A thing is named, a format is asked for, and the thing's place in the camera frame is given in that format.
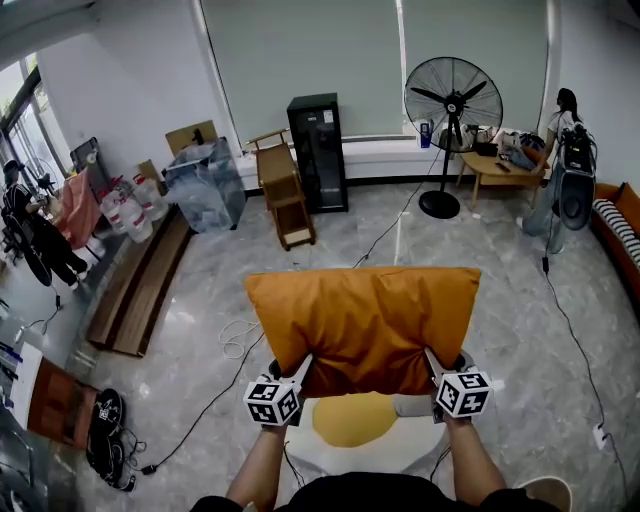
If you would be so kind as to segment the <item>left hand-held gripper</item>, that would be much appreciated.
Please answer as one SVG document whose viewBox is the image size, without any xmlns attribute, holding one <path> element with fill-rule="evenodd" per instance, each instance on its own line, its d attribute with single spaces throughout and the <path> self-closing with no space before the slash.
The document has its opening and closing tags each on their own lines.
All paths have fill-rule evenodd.
<svg viewBox="0 0 640 512">
<path fill-rule="evenodd" d="M 261 426 L 298 426 L 303 409 L 301 389 L 313 361 L 308 353 L 291 377 L 278 376 L 267 368 L 249 383 L 244 397 L 244 405 L 251 420 Z"/>
</svg>

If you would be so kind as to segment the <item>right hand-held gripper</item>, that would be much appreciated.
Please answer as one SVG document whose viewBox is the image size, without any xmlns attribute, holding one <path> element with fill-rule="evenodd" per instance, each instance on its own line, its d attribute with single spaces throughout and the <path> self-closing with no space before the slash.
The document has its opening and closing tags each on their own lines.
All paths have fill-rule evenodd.
<svg viewBox="0 0 640 512">
<path fill-rule="evenodd" d="M 447 373 L 430 347 L 424 349 L 431 381 L 437 386 L 432 399 L 435 423 L 451 418 L 471 418 L 484 413 L 492 392 L 485 372 Z"/>
</svg>

